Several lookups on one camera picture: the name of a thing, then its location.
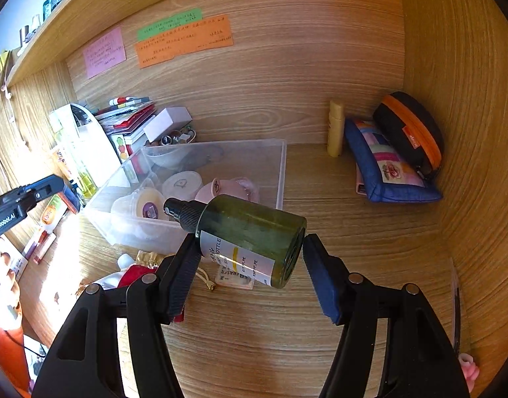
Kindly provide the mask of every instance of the blue gripper pad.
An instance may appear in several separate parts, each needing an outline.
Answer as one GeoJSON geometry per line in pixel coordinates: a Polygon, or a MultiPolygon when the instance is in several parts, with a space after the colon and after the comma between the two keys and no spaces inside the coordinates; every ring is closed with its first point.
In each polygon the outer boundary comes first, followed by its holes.
{"type": "Polygon", "coordinates": [[[330,256],[316,233],[304,238],[304,262],[325,316],[336,325],[342,324],[341,299],[349,275],[344,262],[330,256]]]}

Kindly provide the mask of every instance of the purple sticky note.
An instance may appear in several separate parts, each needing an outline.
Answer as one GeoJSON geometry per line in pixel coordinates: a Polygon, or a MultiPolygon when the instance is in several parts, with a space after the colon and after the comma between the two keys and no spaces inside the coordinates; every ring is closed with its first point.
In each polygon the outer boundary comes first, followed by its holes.
{"type": "Polygon", "coordinates": [[[88,79],[125,61],[121,27],[106,33],[83,51],[88,79]]]}

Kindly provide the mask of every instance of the transparent storage box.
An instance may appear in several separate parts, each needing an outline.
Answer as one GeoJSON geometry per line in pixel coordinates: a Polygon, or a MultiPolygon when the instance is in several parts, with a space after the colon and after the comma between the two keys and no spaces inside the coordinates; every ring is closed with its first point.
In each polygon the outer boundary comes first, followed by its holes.
{"type": "Polygon", "coordinates": [[[140,218],[129,212],[130,205],[124,200],[112,208],[114,202],[124,196],[132,201],[140,193],[152,191],[145,190],[146,187],[161,192],[163,182],[174,174],[196,171],[203,184],[214,178],[246,177],[259,189],[261,204],[281,210],[286,148],[281,139],[143,147],[115,171],[83,211],[112,245],[123,244],[161,254],[176,252],[186,236],[180,224],[140,218]]]}

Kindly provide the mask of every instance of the orange cloth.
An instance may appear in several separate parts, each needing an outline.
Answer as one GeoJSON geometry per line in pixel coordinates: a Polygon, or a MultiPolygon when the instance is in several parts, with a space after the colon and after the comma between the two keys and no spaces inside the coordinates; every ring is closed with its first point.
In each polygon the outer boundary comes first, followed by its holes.
{"type": "MultiPolygon", "coordinates": [[[[22,327],[9,332],[20,344],[24,344],[22,327]]],[[[24,348],[16,344],[6,332],[0,328],[0,368],[11,381],[16,390],[25,398],[31,398],[29,390],[28,361],[25,358],[24,348]]]]}

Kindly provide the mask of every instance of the orange sticky note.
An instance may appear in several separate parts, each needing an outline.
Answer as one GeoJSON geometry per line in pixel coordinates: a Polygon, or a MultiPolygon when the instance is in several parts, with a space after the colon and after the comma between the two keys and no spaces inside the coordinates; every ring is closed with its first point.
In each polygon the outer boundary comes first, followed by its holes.
{"type": "Polygon", "coordinates": [[[134,45],[141,69],[177,55],[232,46],[228,15],[217,15],[164,31],[134,45]]]}

